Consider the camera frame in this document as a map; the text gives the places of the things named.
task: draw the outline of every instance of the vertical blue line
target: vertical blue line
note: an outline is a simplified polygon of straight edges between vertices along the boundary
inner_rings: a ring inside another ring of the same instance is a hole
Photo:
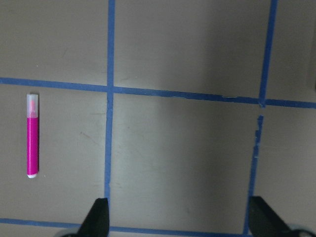
[[[114,21],[115,0],[109,0],[108,5],[108,64],[107,64],[107,121],[105,135],[105,174],[104,197],[110,205],[111,157],[112,157],[112,127],[113,127],[113,87],[114,87]]]
[[[249,198],[254,194],[255,182],[256,182],[256,174],[257,174],[257,164],[259,158],[259,147],[261,140],[261,132],[262,132],[262,124],[263,124],[263,115],[258,117],[258,130],[256,130],[255,136],[255,145],[253,147],[252,153],[252,161],[251,161],[251,170],[250,170],[250,179],[249,179],[249,188],[248,188],[248,197],[247,197],[247,207],[246,207],[246,215],[245,222],[243,226],[243,234],[247,235],[248,228],[248,210],[249,210]]]
[[[260,92],[259,92],[259,105],[261,106],[261,108],[264,108],[266,106],[266,91],[267,91],[267,84],[268,84],[269,64],[270,64],[271,49],[272,49],[272,43],[273,43],[273,33],[274,33],[275,22],[276,22],[276,14],[277,14],[277,0],[271,0],[265,55],[263,59],[261,84],[260,84]]]

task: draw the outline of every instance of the pink marker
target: pink marker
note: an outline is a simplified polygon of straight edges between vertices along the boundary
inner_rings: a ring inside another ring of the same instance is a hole
[[[39,172],[39,96],[27,94],[27,175],[35,178]]]

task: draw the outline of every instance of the black object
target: black object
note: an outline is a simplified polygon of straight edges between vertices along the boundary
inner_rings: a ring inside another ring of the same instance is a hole
[[[107,198],[98,198],[76,234],[62,237],[107,237],[110,228]]]
[[[291,230],[261,197],[250,198],[248,217],[254,237],[316,237],[306,230]]]

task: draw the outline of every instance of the clear marker cap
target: clear marker cap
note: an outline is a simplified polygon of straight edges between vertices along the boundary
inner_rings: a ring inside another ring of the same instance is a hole
[[[27,117],[37,118],[39,116],[39,95],[27,94]]]

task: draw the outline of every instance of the blue grid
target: blue grid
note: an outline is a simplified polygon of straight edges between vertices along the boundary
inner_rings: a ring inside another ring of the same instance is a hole
[[[221,101],[228,103],[245,103],[258,104],[261,108],[266,106],[282,106],[294,108],[313,108],[316,109],[316,103],[276,100],[266,98],[266,89],[268,83],[270,57],[273,43],[273,34],[277,13],[278,0],[271,0],[270,14],[268,21],[268,30],[265,46],[265,54],[263,60],[263,68],[261,75],[260,92],[258,98],[251,97],[225,97],[222,95],[192,93],[182,91],[168,91],[168,90],[154,90],[154,89],[140,89],[114,86],[114,42],[115,42],[115,0],[108,0],[108,57],[107,57],[107,86],[92,85],[81,83],[69,83],[59,81],[44,81],[32,79],[14,79],[14,78],[0,78],[0,84],[22,85],[22,86],[37,86],[46,88],[58,88],[80,91],[94,91],[107,93],[107,121],[106,121],[106,155],[105,155],[105,192],[104,196],[109,199],[110,204],[110,178],[111,178],[111,157],[112,157],[112,125],[113,125],[113,101],[114,94],[133,94],[143,96],[161,96],[161,97],[176,97],[193,100],[207,100],[207,101]],[[258,117],[258,130],[255,133],[255,144],[253,148],[248,198],[253,195],[255,187],[255,178],[257,170],[257,161],[259,157],[260,139],[263,127],[264,117]],[[204,232],[188,232],[188,231],[172,231],[172,230],[155,230],[155,229],[139,229],[139,228],[125,228],[125,227],[110,227],[110,231],[125,232],[125,233],[140,233],[140,234],[160,234],[160,235],[174,235],[174,236],[195,236],[195,237],[250,237],[248,234],[248,219],[245,214],[244,228],[242,234],[221,234],[221,233],[204,233]],[[59,223],[59,222],[42,222],[20,219],[0,218],[0,223],[41,226],[41,227],[58,227],[58,228],[74,228],[79,227],[79,224],[74,223]]]

